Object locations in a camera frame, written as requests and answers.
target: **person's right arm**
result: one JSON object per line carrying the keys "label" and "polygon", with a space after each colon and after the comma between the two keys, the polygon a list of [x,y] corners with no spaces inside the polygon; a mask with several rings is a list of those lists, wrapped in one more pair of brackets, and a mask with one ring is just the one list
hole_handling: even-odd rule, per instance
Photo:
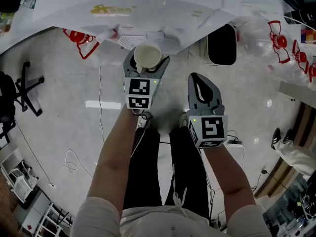
{"label": "person's right arm", "polygon": [[239,209],[256,205],[248,179],[225,146],[204,149],[224,194],[227,222]]}

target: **black pants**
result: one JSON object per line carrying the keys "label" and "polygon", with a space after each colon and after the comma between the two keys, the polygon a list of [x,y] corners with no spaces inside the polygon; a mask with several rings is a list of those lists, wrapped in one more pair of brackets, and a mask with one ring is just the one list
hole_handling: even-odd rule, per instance
{"label": "black pants", "polygon": [[[134,146],[143,131],[143,128],[136,130]],[[182,207],[208,219],[205,170],[190,132],[187,127],[176,128],[169,136],[175,169],[175,191],[181,200],[185,188],[188,188]],[[147,129],[130,161],[124,209],[162,205],[157,167],[159,142],[160,134],[156,130]],[[174,205],[172,195],[173,178],[165,205]]]}

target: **human arm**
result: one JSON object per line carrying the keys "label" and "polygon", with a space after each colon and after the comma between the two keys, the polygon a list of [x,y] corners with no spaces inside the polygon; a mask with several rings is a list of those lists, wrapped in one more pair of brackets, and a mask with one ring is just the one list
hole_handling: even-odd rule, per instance
{"label": "human arm", "polygon": [[224,195],[227,222],[240,208],[255,205],[248,179],[225,146],[204,149]]}
{"label": "human arm", "polygon": [[103,145],[87,195],[109,201],[120,216],[137,120],[138,117],[125,105]]}

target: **person's left arm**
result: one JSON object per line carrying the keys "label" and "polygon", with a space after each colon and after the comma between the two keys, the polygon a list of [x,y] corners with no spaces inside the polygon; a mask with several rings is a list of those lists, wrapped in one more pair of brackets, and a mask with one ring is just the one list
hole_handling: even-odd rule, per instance
{"label": "person's left arm", "polygon": [[122,215],[138,116],[126,105],[106,139],[96,166],[87,198],[103,198]]}

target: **black shoe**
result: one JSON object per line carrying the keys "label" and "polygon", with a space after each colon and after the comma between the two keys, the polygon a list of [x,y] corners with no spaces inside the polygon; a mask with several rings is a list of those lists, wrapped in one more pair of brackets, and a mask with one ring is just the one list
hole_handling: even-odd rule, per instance
{"label": "black shoe", "polygon": [[277,128],[273,134],[273,137],[272,137],[272,143],[271,143],[271,148],[272,149],[276,149],[275,148],[275,144],[281,139],[281,131],[280,131],[280,128]]}
{"label": "black shoe", "polygon": [[287,131],[286,136],[285,136],[285,138],[283,140],[283,143],[285,144],[289,140],[293,140],[293,131],[292,131],[292,129],[289,129]]}

